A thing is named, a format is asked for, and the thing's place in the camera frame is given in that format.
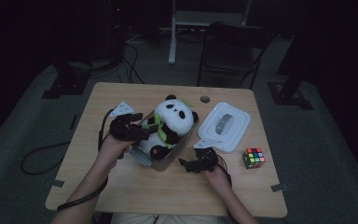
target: panda ear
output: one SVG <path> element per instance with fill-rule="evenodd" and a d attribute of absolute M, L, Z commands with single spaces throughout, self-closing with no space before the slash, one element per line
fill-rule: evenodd
<path fill-rule="evenodd" d="M 198 115 L 196 112 L 194 112 L 194 111 L 192 111 L 192 112 L 193 112 L 194 122 L 199 121 L 199 115 Z"/>
<path fill-rule="evenodd" d="M 176 96 L 173 94 L 170 94 L 167 96 L 167 98 L 165 98 L 165 100 L 175 100 L 175 99 L 176 99 Z"/>

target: stuffed animal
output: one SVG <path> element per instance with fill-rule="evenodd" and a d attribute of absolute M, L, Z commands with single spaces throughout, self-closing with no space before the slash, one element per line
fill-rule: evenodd
<path fill-rule="evenodd" d="M 196 112 L 192 111 L 175 95 L 169 95 L 154 110 L 154 117 L 144 120 L 141 124 L 147 128 L 158 125 L 158 131 L 150 134 L 148 140 L 141 141 L 139 146 L 150 154 L 153 160 L 165 158 L 181 137 L 190 132 L 194 123 L 199 120 Z"/>

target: table top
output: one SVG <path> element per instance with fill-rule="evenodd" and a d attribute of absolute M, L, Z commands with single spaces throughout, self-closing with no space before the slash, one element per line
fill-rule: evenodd
<path fill-rule="evenodd" d="M 62 187 L 52 186 L 46 200 L 47 209 L 55 210 L 65 203 L 83 179 L 97 157 L 98 131 L 109 109 L 121 101 L 135 108 L 136 113 L 149 114 L 169 94 L 185 99 L 200 117 L 200 123 L 178 158 L 196 159 L 193 145 L 200 138 L 197 130 L 212 109 L 226 102 L 247 112 L 250 124 L 236 149 L 230 153 L 216 150 L 227 163 L 232 178 L 232 188 L 256 217 L 284 217 L 286 204 L 281 191 L 273 192 L 271 186 L 279 184 L 275 165 L 269 149 L 255 96 L 250 90 L 221 89 L 185 86 L 159 86 L 141 84 L 97 83 L 91 93 L 83 115 L 77 125 L 56 180 Z M 209 96 L 207 104 L 200 100 Z M 241 155 L 247 147 L 261 147 L 265 164 L 261 168 L 247 170 Z M 187 173 L 177 159 L 164 171 L 144 167 L 130 154 L 109 175 L 109 182 L 101 194 L 96 211 L 226 216 L 223 202 L 214 193 L 202 174 Z"/>

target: colorful puzzle cube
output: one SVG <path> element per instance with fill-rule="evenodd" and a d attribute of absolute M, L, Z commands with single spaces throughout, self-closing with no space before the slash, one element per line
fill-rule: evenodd
<path fill-rule="evenodd" d="M 242 159 L 246 169 L 259 168 L 266 161 L 260 147 L 246 148 L 245 152 L 242 154 Z"/>

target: dark background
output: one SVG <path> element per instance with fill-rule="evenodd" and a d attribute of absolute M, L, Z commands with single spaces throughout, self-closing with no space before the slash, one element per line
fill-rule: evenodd
<path fill-rule="evenodd" d="M 182 9 L 234 12 L 243 4 L 178 2 Z M 51 55 L 64 61 L 106 56 L 108 6 L 108 1 L 0 0 L 0 125 L 34 77 L 51 64 Z M 170 1 L 115 1 L 111 6 L 115 22 L 142 34 L 156 36 L 159 27 L 171 24 Z M 318 88 L 358 160 L 358 1 L 257 0 L 248 24 L 294 37 L 278 73 Z"/>

